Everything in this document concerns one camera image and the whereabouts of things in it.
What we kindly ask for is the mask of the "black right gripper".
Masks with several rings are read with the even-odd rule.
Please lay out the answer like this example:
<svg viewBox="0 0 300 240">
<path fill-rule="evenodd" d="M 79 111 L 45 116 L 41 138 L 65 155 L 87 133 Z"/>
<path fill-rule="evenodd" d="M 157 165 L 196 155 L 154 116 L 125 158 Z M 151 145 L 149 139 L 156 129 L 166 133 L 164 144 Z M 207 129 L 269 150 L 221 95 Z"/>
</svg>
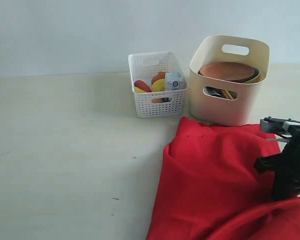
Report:
<svg viewBox="0 0 300 240">
<path fill-rule="evenodd" d="M 253 166 L 259 174 L 275 173 L 272 187 L 274 201 L 300 195 L 300 131 L 291 136 L 281 153 L 259 157 Z"/>
</svg>

